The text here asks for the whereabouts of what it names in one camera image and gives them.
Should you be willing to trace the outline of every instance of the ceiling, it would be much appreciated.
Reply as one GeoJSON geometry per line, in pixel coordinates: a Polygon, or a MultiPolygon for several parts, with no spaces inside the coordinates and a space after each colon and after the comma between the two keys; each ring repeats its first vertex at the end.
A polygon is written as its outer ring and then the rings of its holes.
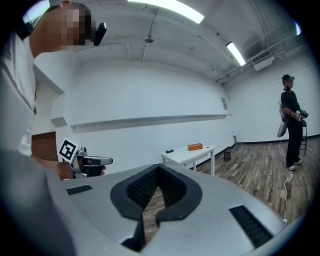
{"type": "Polygon", "coordinates": [[[267,48],[279,51],[282,47],[283,52],[302,43],[291,36],[296,32],[292,18],[271,0],[180,0],[204,15],[202,22],[197,24],[159,8],[152,26],[154,42],[147,47],[145,37],[156,6],[127,0],[77,2],[91,9],[97,24],[104,22],[107,26],[100,46],[74,48],[81,64],[106,60],[159,62],[215,81],[239,66],[226,48],[230,41],[245,61],[267,48]]]}

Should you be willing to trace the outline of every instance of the white table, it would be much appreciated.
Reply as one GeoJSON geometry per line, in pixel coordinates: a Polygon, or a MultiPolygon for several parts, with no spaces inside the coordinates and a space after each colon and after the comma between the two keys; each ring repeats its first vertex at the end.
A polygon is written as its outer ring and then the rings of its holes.
{"type": "Polygon", "coordinates": [[[193,170],[196,171],[196,161],[205,157],[208,153],[211,154],[211,175],[215,175],[215,146],[203,146],[203,149],[188,150],[188,146],[183,146],[174,149],[171,153],[162,152],[162,162],[173,165],[187,165],[193,163],[193,170]]]}

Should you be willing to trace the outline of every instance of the black pants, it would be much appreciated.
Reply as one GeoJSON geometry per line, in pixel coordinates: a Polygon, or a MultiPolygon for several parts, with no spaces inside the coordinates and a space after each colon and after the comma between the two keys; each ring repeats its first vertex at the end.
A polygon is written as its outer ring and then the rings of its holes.
{"type": "Polygon", "coordinates": [[[299,153],[303,135],[302,123],[292,120],[288,123],[288,131],[289,144],[286,152],[286,166],[291,167],[300,160],[299,153]]]}

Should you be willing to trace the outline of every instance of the black cap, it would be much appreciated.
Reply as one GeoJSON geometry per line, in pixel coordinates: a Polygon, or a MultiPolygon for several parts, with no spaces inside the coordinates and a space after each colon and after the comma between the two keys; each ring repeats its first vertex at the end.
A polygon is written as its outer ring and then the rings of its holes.
{"type": "Polygon", "coordinates": [[[293,79],[295,79],[293,76],[290,76],[288,74],[285,74],[283,77],[282,77],[282,80],[283,81],[292,81],[293,79]]]}

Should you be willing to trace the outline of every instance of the person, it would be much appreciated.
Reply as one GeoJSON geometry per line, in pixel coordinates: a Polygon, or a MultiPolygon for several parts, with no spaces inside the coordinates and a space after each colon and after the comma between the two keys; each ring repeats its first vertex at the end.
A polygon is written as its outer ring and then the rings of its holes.
{"type": "Polygon", "coordinates": [[[31,151],[32,126],[37,113],[34,60],[41,53],[84,45],[92,25],[91,12],[85,5],[63,1],[41,16],[29,37],[21,40],[12,32],[1,53],[0,148],[31,156],[44,168],[57,171],[60,179],[72,179],[68,162],[46,161],[31,151]],[[23,113],[16,110],[17,106],[24,107],[20,108],[23,113]]]}
{"type": "Polygon", "coordinates": [[[286,152],[286,167],[293,171],[297,168],[296,165],[301,165],[302,160],[299,158],[300,146],[303,137],[303,118],[296,115],[296,111],[301,111],[297,96],[292,87],[294,85],[294,77],[285,74],[282,77],[284,86],[281,94],[281,104],[287,116],[287,127],[289,131],[289,144],[286,152]]]}

